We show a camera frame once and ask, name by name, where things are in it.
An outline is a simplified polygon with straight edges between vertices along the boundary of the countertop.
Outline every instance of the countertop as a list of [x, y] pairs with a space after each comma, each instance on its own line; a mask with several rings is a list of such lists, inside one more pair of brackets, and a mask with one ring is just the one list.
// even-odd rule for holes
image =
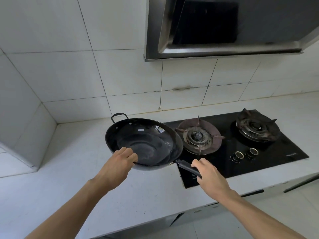
[[[232, 189], [244, 194], [319, 171], [319, 92], [129, 117], [167, 122], [244, 107], [277, 119], [281, 131], [310, 158], [228, 178]], [[111, 124], [110, 119], [60, 124], [38, 172], [0, 179], [0, 238], [25, 237], [99, 171], [111, 156], [104, 140]], [[93, 209], [77, 238], [109, 234], [213, 202], [199, 186], [184, 188], [176, 164], [154, 171], [132, 169]]]

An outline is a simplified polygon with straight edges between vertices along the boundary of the dark stain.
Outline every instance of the dark stain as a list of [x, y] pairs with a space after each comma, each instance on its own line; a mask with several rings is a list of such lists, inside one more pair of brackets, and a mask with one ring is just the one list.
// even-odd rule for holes
[[172, 90], [184, 90], [184, 89], [191, 89], [191, 88], [196, 88], [196, 87], [187, 85], [187, 86], [174, 87]]

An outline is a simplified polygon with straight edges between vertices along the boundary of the stove knob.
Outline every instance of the stove knob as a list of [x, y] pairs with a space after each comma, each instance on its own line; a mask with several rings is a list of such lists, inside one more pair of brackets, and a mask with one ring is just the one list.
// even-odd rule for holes
[[239, 163], [244, 158], [244, 155], [242, 152], [236, 151], [230, 158], [232, 161]]
[[247, 153], [246, 157], [249, 159], [254, 159], [259, 154], [258, 150], [255, 148], [250, 148]]

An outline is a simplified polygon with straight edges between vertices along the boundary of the tile floor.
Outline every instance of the tile floor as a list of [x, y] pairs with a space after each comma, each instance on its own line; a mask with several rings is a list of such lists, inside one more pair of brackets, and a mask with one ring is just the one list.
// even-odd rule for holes
[[[253, 202], [255, 206], [307, 239], [319, 238], [319, 181], [286, 194]], [[229, 212], [172, 226], [136, 239], [223, 239], [252, 238]]]

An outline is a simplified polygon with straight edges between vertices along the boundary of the stainless steel range hood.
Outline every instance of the stainless steel range hood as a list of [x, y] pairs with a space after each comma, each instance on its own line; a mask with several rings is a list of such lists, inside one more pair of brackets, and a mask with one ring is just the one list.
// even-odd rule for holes
[[145, 61], [299, 54], [319, 40], [319, 0], [147, 0]]

